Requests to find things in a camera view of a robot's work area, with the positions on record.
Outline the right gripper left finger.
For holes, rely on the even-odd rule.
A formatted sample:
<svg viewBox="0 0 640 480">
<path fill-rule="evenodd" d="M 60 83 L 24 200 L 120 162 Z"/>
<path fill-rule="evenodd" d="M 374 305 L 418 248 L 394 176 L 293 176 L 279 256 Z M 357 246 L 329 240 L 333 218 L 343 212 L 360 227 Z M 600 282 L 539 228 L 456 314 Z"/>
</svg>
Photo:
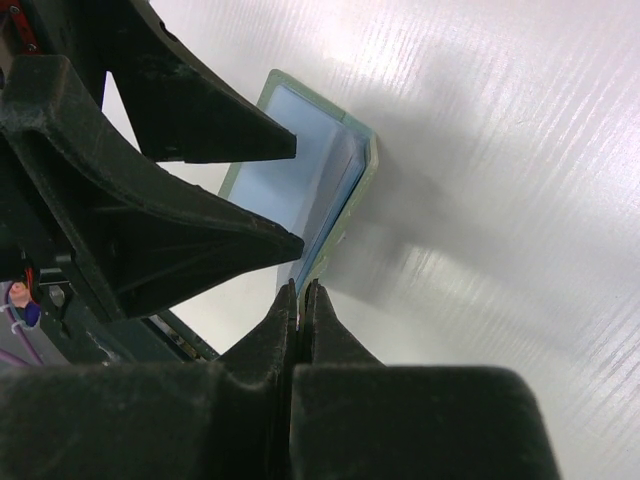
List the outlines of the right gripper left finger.
<svg viewBox="0 0 640 480">
<path fill-rule="evenodd" d="M 19 368 L 1 377 L 5 479 L 285 479 L 292 284 L 216 360 Z"/>
</svg>

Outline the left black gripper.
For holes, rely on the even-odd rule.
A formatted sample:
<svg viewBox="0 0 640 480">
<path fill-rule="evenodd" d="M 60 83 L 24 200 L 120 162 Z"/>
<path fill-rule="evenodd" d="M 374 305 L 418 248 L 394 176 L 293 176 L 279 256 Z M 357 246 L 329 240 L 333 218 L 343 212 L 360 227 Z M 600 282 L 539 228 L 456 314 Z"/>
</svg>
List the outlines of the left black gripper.
<svg viewBox="0 0 640 480">
<path fill-rule="evenodd" d="M 112 74 L 141 154 L 101 111 Z M 145 1 L 1 5 L 1 277 L 74 363 L 192 361 L 153 317 L 238 275 L 298 259 L 282 226 L 171 175 L 174 126 L 213 74 Z"/>
</svg>

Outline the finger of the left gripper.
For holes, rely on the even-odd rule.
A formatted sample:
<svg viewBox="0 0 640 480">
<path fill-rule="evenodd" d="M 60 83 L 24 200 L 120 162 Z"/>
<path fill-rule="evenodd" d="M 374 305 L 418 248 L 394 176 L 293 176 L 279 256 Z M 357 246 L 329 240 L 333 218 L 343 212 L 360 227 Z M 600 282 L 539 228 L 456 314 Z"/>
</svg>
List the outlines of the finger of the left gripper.
<svg viewBox="0 0 640 480">
<path fill-rule="evenodd" d="M 146 1 L 76 1 L 141 152 L 156 161 L 291 159 L 293 133 L 226 84 Z"/>
</svg>

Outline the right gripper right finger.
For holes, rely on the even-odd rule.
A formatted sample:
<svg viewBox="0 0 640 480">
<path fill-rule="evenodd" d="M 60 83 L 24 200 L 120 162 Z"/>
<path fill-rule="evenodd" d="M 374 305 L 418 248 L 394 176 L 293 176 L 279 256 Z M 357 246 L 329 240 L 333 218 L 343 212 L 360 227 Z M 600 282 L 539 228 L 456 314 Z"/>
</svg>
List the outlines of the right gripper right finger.
<svg viewBox="0 0 640 480">
<path fill-rule="evenodd" d="M 495 366 L 386 366 L 340 322 L 324 286 L 304 296 L 292 379 L 295 479 L 556 479 L 534 393 Z"/>
</svg>

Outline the sage green card holder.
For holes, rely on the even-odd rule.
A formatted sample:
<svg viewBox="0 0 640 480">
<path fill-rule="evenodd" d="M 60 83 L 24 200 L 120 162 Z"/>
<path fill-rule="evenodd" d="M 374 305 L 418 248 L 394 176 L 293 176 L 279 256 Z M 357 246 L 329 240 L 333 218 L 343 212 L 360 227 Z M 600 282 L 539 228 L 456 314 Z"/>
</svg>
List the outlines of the sage green card holder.
<svg viewBox="0 0 640 480">
<path fill-rule="evenodd" d="M 293 280 L 303 293 L 326 268 L 372 183 L 379 165 L 377 135 L 278 69 L 269 73 L 257 105 L 295 135 L 296 155 L 234 163 L 218 194 L 303 239 L 301 258 L 277 271 L 278 283 Z"/>
</svg>

